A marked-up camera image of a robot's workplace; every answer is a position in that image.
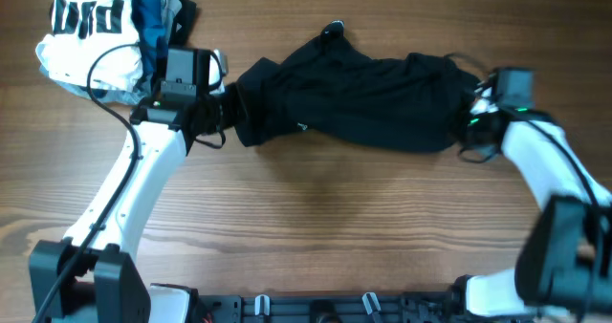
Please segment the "black polo shirt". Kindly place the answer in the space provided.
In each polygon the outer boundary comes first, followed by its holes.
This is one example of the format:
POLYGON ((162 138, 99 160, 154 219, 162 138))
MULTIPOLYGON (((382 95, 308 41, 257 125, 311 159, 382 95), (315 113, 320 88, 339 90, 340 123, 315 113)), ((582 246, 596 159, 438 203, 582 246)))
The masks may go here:
POLYGON ((226 91, 227 112, 246 147, 310 130, 407 153, 452 146, 477 76, 447 56, 360 53, 340 20, 276 63, 260 58, 226 91))

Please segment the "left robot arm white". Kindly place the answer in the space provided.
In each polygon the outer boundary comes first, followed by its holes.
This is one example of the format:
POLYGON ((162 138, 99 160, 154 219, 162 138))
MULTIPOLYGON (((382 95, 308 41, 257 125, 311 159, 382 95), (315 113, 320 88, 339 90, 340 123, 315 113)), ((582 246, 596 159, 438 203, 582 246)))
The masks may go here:
POLYGON ((146 98, 126 121, 120 155, 94 200, 59 242, 29 260, 37 322, 187 322, 203 308, 195 289, 143 282, 135 260, 144 227, 193 142, 245 116, 231 93, 146 98))

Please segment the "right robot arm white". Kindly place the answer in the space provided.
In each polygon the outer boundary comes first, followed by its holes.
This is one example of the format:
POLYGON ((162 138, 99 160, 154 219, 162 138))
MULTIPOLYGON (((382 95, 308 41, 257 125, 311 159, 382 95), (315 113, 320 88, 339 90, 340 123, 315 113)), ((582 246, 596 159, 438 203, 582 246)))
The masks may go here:
POLYGON ((462 116, 464 145, 489 146, 520 172, 540 210, 513 268, 467 280, 472 316, 611 313, 611 193, 547 114, 479 99, 462 116))

